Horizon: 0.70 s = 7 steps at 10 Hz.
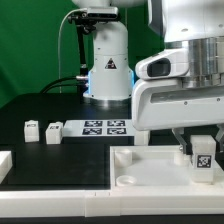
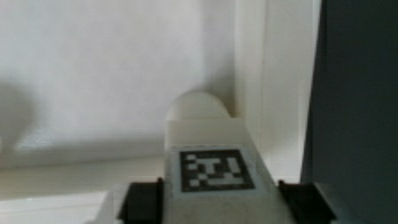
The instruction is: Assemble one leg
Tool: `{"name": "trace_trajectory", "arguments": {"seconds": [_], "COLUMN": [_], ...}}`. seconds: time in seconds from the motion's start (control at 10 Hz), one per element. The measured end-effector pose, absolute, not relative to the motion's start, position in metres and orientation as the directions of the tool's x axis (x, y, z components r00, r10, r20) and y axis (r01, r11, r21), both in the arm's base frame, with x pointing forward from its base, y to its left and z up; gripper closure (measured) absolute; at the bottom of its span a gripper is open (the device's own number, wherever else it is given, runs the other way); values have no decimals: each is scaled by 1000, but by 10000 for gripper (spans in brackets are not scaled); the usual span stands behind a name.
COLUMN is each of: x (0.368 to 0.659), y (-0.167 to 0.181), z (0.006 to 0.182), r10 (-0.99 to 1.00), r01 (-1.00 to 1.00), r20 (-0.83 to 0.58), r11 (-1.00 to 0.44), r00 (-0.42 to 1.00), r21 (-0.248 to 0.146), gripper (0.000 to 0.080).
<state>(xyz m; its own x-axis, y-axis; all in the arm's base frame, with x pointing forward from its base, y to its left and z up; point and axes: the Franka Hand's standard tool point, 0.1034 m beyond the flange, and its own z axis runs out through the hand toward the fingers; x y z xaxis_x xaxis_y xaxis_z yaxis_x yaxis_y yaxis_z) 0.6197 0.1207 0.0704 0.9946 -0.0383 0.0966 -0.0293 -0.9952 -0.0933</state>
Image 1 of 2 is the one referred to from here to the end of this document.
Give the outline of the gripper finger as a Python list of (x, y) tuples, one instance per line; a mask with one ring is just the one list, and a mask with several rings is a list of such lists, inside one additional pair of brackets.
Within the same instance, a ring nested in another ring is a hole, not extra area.
[(216, 140), (219, 145), (219, 151), (224, 152), (224, 123), (218, 125)]
[(187, 142), (185, 141), (183, 135), (184, 135), (184, 129), (183, 128), (173, 128), (172, 133), (175, 136), (176, 140), (180, 144), (180, 151), (183, 154), (187, 154)]

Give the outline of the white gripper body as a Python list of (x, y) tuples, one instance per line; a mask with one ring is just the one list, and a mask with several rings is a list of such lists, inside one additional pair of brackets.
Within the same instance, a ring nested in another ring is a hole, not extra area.
[(224, 86), (186, 90), (178, 79), (138, 80), (132, 122), (141, 131), (222, 124)]

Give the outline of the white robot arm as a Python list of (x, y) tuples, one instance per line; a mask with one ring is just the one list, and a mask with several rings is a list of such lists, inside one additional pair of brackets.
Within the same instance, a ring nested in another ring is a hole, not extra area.
[[(139, 131), (224, 124), (224, 0), (72, 1), (96, 29), (86, 101), (106, 106), (130, 100)], [(149, 27), (164, 38), (165, 48), (137, 63), (132, 83), (127, 30), (100, 19), (143, 3)]]

